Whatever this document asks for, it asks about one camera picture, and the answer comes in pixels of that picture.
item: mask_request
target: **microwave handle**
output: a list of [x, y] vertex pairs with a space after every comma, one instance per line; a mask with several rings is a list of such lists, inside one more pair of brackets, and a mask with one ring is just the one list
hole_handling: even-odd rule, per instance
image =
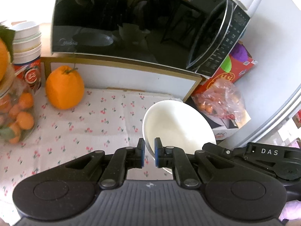
[[[201, 26], [199, 32], [197, 33], [194, 39], [194, 42], [189, 52], [188, 61], [186, 63], [186, 69], [193, 70], [199, 68], [199, 66], [201, 66], [205, 62], [205, 60], [208, 57], [210, 57], [210, 55], [219, 47], [219, 45], [222, 43], [222, 40], [229, 29], [233, 10], [234, 10], [234, 2], [232, 0], [223, 0], [211, 11], [210, 15], [207, 17], [207, 19], [205, 20], [204, 24]], [[198, 51], [198, 48], [200, 46], [199, 42], [202, 40], [202, 37], [204, 37], [204, 34], [208, 30], [212, 22], [216, 20], [224, 11], [225, 13], [224, 13], [222, 24], [219, 28], [219, 31], [215, 35], [213, 41], [202, 55], [196, 57], [192, 61], [194, 53], [196, 53], [195, 51]]]

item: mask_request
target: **table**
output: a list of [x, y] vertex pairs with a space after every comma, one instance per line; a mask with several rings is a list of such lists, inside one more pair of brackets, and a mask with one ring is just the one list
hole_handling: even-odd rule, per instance
[[[78, 106], [60, 111], [41, 88], [35, 96], [35, 131], [19, 144], [0, 143], [0, 217], [11, 225], [19, 220], [12, 192], [26, 177], [98, 149], [111, 154], [137, 146], [145, 112], [166, 99], [180, 101], [167, 94], [86, 89]], [[172, 179], [172, 175], [156, 168], [146, 150], [144, 168], [129, 170], [127, 178]]]

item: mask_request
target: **black microwave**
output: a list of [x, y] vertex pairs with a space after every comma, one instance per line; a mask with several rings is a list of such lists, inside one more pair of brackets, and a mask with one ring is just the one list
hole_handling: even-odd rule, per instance
[[233, 0], [56, 0], [52, 52], [138, 60], [211, 77], [249, 19]]

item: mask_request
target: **plastic bag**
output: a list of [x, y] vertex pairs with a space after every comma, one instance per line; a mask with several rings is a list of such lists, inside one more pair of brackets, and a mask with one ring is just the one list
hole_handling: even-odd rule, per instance
[[283, 219], [293, 220], [301, 218], [301, 202], [298, 200], [289, 201], [282, 209], [279, 220]]
[[241, 121], [244, 117], [244, 100], [237, 87], [223, 78], [202, 94], [193, 97], [195, 104], [201, 112], [222, 119]]

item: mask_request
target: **cherry print tablecloth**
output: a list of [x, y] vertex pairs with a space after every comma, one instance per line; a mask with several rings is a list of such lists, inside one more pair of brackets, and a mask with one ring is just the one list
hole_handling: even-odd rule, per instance
[[[86, 89], [78, 106], [59, 111], [48, 103], [41, 88], [35, 96], [38, 118], [35, 131], [20, 144], [0, 143], [0, 217], [11, 225], [19, 220], [12, 192], [22, 179], [94, 150], [111, 154], [124, 146], [137, 146], [145, 112], [166, 99], [180, 101], [165, 94]], [[144, 168], [129, 170], [127, 178], [172, 179], [172, 176], [155, 167], [146, 149]]]

